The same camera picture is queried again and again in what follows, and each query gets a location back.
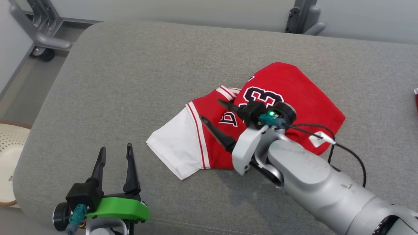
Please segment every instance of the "gray cushion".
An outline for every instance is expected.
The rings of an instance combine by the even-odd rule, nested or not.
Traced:
[[[137,234],[333,234],[255,170],[180,181],[145,143],[187,102],[275,61],[298,66],[346,115],[337,141],[362,157],[368,189],[418,211],[417,46],[137,21],[93,25],[69,53],[15,172],[19,205],[52,227],[102,146],[103,190],[122,192],[131,142],[151,210]],[[333,163],[362,182],[350,154],[337,149]]]

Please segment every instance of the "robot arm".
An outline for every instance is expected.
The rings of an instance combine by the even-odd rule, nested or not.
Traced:
[[[239,174],[245,174],[250,166],[257,169],[339,235],[418,234],[418,213],[377,197],[321,157],[289,140],[284,135],[286,125],[279,128],[274,123],[263,125],[265,120],[260,116],[272,111],[262,109],[263,103],[249,103],[252,108],[248,112],[230,103],[220,103],[236,112],[248,127],[233,150],[229,149],[234,169]],[[289,107],[277,103],[273,114],[290,125],[296,113]],[[224,139],[230,138],[219,130],[211,132],[217,133],[215,138],[221,145]]]

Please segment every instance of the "basketball jersey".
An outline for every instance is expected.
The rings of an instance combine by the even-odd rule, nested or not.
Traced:
[[[252,76],[242,89],[221,86],[194,99],[172,120],[156,130],[147,140],[148,146],[180,179],[200,169],[233,169],[231,153],[212,136],[200,121],[203,115],[225,134],[238,140],[247,128],[233,112],[225,110],[218,99],[245,106],[249,101],[263,102],[267,109],[277,102],[291,105],[297,114],[294,124],[317,123],[337,133],[345,116],[333,102],[296,66],[273,63]],[[326,130],[303,127],[310,132]],[[322,154],[328,143],[315,147],[309,134],[289,129],[286,136],[314,154]]]

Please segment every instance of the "white wall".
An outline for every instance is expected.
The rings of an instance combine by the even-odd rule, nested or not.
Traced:
[[[61,17],[163,20],[283,32],[294,0],[51,0]],[[320,35],[418,43],[417,0],[318,0]]]
[[[0,92],[33,43],[10,14],[9,7],[7,0],[0,0]]]
[[[26,0],[16,0],[16,2],[18,3],[18,5],[21,7],[22,10],[32,11],[32,8],[29,5],[28,1],[26,1]]]
[[[318,0],[321,36],[418,44],[417,0]]]

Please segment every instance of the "metal chair leg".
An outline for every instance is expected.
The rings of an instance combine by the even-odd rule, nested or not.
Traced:
[[[56,14],[52,5],[51,7],[45,7],[44,5],[41,7],[40,2],[42,1],[45,0],[32,1],[32,4],[35,5],[36,8],[36,13],[35,10],[33,12],[33,23],[23,13],[15,0],[9,0],[11,4],[10,13],[24,29],[26,34],[33,40],[36,46],[34,52],[37,52],[38,55],[42,54],[45,48],[69,51],[73,45],[72,42],[53,37],[59,26],[62,24],[61,18]],[[43,50],[36,50],[37,47],[43,48]]]
[[[318,22],[321,9],[316,6],[316,0],[295,0],[294,7],[289,12],[285,33],[318,35],[326,25]]]

